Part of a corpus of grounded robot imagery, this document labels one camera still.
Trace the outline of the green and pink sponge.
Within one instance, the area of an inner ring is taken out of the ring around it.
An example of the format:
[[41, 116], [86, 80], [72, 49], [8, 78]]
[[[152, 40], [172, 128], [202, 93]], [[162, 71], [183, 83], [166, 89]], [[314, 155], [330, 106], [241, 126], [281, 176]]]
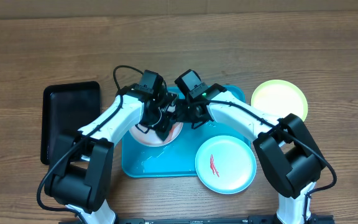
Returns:
[[168, 136], [167, 136], [167, 138], [166, 138], [166, 141], [167, 141], [167, 142], [170, 142], [170, 141], [172, 141], [173, 139], [176, 138], [176, 136], [177, 136], [177, 134], [176, 134], [176, 128], [177, 128], [179, 125], [180, 125], [179, 123], [175, 123], [175, 124], [172, 126], [172, 128], [171, 128], [171, 130], [169, 131], [169, 134], [168, 134]]

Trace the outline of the white plate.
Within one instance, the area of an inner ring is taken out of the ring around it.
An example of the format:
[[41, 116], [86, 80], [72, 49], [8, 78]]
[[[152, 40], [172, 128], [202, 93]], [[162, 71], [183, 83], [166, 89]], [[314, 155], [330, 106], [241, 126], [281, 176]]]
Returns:
[[[176, 138], [179, 136], [182, 128], [183, 128], [183, 123], [179, 123], [180, 125], [176, 128]], [[167, 145], [170, 142], [167, 142], [166, 139], [165, 140], [161, 140], [158, 136], [157, 133], [154, 130], [149, 130], [148, 133], [145, 134], [147, 128], [141, 125], [138, 125], [139, 129], [136, 128], [135, 126], [133, 126], [130, 130], [129, 133], [132, 136], [132, 138], [134, 139], [135, 142], [143, 145], [143, 146], [147, 146], [147, 147], [160, 147], [160, 146], [164, 146]]]

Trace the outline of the yellow-green rimmed plate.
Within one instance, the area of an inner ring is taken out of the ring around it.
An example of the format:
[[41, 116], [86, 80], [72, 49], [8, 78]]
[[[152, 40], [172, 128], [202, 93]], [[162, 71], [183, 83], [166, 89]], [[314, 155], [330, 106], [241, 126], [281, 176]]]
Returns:
[[282, 118], [292, 113], [305, 121], [308, 114], [308, 102], [304, 93], [285, 80], [263, 82], [254, 90], [250, 103], [258, 110]]

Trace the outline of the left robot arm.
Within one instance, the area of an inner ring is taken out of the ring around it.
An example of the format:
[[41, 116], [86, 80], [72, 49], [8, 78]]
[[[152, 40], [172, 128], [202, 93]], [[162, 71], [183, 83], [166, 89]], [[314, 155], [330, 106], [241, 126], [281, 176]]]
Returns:
[[115, 145], [137, 124], [166, 139], [179, 99], [163, 84], [125, 86], [90, 124], [77, 131], [63, 131], [37, 189], [39, 206], [51, 210], [41, 202], [40, 194], [45, 193], [62, 205], [59, 211], [74, 213], [78, 223], [115, 223], [116, 215], [106, 201]]

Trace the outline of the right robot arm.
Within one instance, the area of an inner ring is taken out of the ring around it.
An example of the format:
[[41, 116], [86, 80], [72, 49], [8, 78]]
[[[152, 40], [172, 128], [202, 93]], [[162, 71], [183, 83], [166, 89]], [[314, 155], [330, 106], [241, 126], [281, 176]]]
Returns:
[[201, 125], [225, 124], [254, 145], [264, 175], [278, 192], [274, 223], [312, 223], [310, 197], [321, 171], [329, 166], [304, 122], [295, 114], [273, 116], [238, 100], [225, 87], [177, 85], [184, 100], [175, 119]]

